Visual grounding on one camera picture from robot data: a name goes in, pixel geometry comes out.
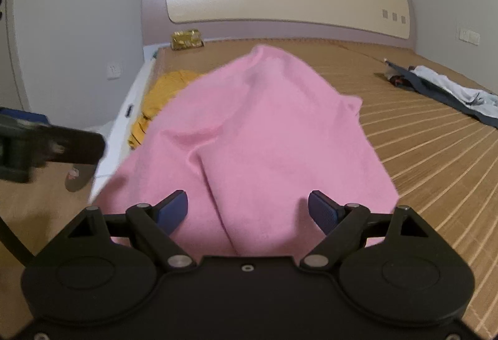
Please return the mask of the pink sweatshirt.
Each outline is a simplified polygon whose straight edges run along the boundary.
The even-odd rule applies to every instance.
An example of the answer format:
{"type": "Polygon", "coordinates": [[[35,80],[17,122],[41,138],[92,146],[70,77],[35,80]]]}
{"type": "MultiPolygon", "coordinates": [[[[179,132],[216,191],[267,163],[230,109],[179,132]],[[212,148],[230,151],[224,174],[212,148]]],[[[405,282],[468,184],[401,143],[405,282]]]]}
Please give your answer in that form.
{"type": "Polygon", "coordinates": [[[256,46],[169,102],[95,204],[120,214],[182,190],[188,212],[173,239],[192,257],[303,257],[323,237],[312,191],[375,213],[397,204],[361,105],[299,58],[256,46]]]}

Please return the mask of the slipper on floor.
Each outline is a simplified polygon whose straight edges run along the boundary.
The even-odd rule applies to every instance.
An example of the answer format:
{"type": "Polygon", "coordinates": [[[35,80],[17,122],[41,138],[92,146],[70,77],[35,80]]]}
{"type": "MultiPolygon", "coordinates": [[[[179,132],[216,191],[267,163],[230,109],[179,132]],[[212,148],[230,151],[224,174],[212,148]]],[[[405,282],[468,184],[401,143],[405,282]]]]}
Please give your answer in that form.
{"type": "Polygon", "coordinates": [[[95,174],[97,165],[74,164],[65,178],[65,188],[69,192],[82,190],[88,185],[95,174]]]}

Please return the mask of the yellow striped garment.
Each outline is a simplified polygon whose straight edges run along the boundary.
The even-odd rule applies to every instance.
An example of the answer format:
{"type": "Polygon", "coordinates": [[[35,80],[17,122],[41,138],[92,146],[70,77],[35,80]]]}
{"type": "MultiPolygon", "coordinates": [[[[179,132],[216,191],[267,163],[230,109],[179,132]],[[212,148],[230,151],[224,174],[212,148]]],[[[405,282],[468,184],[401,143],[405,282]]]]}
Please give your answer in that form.
{"type": "Polygon", "coordinates": [[[148,126],[163,107],[201,76],[200,73],[191,70],[178,70],[165,73],[155,81],[152,88],[143,97],[140,112],[131,127],[128,138],[128,145],[131,149],[136,149],[143,143],[148,126]]]}

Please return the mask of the white and navy garment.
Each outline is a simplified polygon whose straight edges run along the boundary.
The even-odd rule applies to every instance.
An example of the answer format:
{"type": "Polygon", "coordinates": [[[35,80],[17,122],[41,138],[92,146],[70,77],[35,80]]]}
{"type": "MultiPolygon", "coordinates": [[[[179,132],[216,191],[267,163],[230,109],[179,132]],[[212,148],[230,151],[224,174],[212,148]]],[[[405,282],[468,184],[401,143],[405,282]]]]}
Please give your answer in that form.
{"type": "Polygon", "coordinates": [[[464,87],[424,65],[402,68],[384,59],[386,79],[395,87],[411,90],[497,128],[497,95],[464,87]]]}

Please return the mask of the gold foil package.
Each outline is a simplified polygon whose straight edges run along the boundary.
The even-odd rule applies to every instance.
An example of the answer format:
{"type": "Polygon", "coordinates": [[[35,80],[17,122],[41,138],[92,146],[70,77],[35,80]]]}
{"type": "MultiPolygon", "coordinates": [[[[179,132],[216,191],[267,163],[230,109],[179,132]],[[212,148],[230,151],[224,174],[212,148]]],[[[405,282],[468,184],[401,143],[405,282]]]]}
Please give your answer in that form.
{"type": "Polygon", "coordinates": [[[173,51],[194,49],[203,46],[204,40],[202,38],[202,34],[197,29],[175,31],[171,35],[171,49],[173,51]]]}

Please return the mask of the wall socket left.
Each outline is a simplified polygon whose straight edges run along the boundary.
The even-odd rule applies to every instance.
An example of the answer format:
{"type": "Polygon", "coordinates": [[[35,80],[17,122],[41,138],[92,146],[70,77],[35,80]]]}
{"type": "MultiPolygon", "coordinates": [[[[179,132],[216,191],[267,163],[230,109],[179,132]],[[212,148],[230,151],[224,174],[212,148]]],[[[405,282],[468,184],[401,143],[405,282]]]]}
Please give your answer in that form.
{"type": "Polygon", "coordinates": [[[106,76],[109,80],[118,79],[121,77],[122,69],[119,64],[110,63],[106,67],[106,76]]]}

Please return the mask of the wall switch right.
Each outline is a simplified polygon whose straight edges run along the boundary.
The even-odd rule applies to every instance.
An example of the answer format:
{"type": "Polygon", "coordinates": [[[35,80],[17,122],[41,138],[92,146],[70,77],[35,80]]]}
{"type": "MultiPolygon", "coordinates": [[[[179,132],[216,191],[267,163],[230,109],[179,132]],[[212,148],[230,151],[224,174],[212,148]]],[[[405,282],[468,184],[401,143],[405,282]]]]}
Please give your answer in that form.
{"type": "Polygon", "coordinates": [[[459,28],[458,38],[460,41],[470,43],[474,46],[479,46],[480,43],[480,35],[478,32],[471,31],[463,27],[459,28]]]}

